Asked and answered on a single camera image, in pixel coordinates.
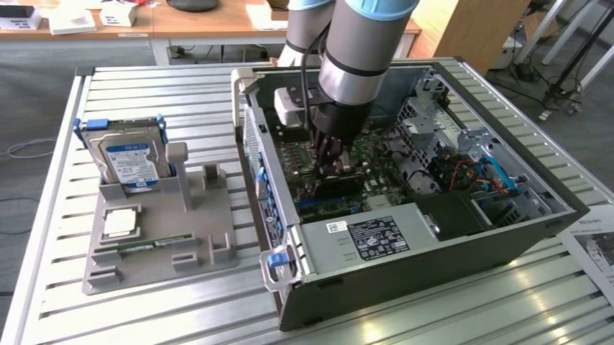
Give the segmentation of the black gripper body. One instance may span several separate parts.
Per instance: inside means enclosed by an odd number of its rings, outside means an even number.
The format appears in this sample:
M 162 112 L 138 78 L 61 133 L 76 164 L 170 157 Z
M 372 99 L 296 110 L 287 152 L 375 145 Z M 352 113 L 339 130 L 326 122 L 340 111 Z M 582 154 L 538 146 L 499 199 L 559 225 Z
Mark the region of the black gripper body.
M 350 106 L 330 102 L 315 106 L 311 111 L 312 143 L 320 144 L 332 138 L 342 144 L 351 144 L 358 137 L 370 116 L 370 103 Z

